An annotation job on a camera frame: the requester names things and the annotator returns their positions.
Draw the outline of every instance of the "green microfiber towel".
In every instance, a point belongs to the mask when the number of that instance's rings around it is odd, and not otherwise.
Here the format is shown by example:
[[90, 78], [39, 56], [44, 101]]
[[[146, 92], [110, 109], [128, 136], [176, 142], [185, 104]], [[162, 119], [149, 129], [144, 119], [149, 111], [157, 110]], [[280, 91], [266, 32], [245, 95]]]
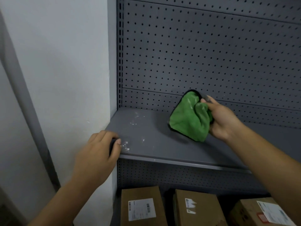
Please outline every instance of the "green microfiber towel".
[[200, 102], [201, 98], [210, 102], [206, 95], [196, 90], [187, 91], [169, 118], [169, 127], [172, 130], [197, 142], [205, 141], [210, 122], [213, 121], [208, 105]]

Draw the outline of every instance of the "shelf surface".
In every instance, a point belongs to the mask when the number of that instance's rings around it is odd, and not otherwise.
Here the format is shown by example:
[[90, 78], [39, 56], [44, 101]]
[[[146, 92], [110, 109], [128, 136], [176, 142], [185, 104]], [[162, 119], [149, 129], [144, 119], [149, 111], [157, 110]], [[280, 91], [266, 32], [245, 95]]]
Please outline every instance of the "shelf surface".
[[[249, 172], [222, 141], [209, 134], [204, 143], [197, 143], [171, 131], [167, 126], [168, 118], [167, 112], [119, 108], [107, 130], [119, 134], [122, 140], [121, 158]], [[298, 143], [300, 129], [246, 125], [295, 160], [301, 161]]]

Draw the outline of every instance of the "cardboard box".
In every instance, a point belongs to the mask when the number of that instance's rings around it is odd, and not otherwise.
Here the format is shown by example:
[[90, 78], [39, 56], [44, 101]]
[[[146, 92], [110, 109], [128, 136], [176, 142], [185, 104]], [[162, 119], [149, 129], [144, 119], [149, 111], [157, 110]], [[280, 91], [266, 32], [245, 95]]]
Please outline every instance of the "cardboard box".
[[173, 204], [176, 226], [227, 226], [216, 195], [175, 190]]
[[158, 186], [121, 192], [121, 226], [167, 226]]
[[279, 226], [279, 221], [286, 225], [294, 225], [271, 197], [239, 200], [231, 210], [228, 221], [235, 226]]

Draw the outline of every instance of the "person's left arm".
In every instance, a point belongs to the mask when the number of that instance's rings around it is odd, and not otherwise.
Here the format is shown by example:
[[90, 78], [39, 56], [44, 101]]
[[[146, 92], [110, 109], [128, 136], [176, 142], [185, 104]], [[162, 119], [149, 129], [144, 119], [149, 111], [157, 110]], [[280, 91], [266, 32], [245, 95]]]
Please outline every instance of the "person's left arm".
[[51, 201], [28, 226], [72, 225], [73, 220], [94, 191], [103, 184], [116, 165], [121, 140], [115, 141], [111, 155], [111, 140], [118, 135], [109, 131], [94, 133], [77, 154], [71, 180], [58, 190]]

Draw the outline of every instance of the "red sticker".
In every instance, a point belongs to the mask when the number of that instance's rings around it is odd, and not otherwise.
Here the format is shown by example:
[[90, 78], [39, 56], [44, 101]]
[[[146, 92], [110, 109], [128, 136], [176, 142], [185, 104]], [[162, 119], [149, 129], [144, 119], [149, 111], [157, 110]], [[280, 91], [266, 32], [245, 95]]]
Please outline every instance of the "red sticker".
[[263, 224], [269, 224], [270, 223], [263, 213], [257, 213], [257, 216]]

